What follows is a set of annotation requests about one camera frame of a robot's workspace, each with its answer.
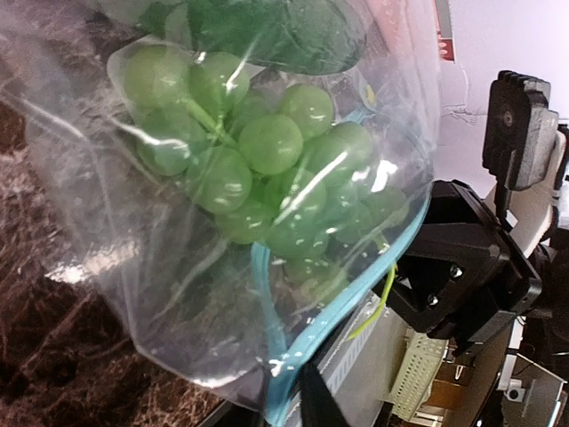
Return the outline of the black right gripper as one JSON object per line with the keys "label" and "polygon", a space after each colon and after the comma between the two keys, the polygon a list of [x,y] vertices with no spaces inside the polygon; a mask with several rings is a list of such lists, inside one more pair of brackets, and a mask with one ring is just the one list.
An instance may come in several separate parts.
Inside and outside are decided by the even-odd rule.
{"label": "black right gripper", "polygon": [[488,342],[541,293],[493,211],[459,181],[434,183],[426,224],[399,268],[387,306],[431,338]]}

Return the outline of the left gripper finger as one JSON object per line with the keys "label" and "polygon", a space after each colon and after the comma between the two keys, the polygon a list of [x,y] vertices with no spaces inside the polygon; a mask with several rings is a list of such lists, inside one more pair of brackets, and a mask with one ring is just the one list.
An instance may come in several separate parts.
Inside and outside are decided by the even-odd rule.
{"label": "left gripper finger", "polygon": [[299,375],[303,427],[341,427],[347,421],[317,367],[305,364]]}

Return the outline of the green grape bunch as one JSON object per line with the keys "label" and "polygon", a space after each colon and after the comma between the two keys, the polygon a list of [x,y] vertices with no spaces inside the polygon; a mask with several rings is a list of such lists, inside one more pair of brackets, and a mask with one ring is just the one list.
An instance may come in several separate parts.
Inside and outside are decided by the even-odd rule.
{"label": "green grape bunch", "polygon": [[146,44],[126,60],[123,89],[141,163],[175,179],[227,240],[267,247],[295,286],[344,281],[329,244],[352,246],[408,215],[407,195],[378,180],[369,131],[337,122],[319,86],[291,85],[270,104],[234,55]]}

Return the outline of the clear zip top bag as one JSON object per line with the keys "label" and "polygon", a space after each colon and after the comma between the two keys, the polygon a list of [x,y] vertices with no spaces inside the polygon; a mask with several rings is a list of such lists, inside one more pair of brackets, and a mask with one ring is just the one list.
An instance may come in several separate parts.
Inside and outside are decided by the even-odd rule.
{"label": "clear zip top bag", "polygon": [[287,423],[425,217],[430,1],[4,1],[1,96],[159,366]]}

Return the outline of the green cucumber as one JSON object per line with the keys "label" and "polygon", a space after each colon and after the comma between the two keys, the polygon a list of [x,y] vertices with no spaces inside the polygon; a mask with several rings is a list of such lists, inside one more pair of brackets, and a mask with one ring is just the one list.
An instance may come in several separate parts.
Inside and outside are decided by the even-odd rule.
{"label": "green cucumber", "polygon": [[254,65],[324,76],[353,68],[366,34],[347,1],[153,1],[138,24],[195,52],[225,52]]}

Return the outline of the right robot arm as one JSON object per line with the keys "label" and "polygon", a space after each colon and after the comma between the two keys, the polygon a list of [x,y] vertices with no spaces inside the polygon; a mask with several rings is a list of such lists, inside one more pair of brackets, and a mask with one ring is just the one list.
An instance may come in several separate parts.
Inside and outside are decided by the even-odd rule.
{"label": "right robot arm", "polygon": [[473,357],[519,316],[567,320],[566,232],[516,238],[467,184],[436,181],[426,222],[399,261],[387,305],[414,331]]}

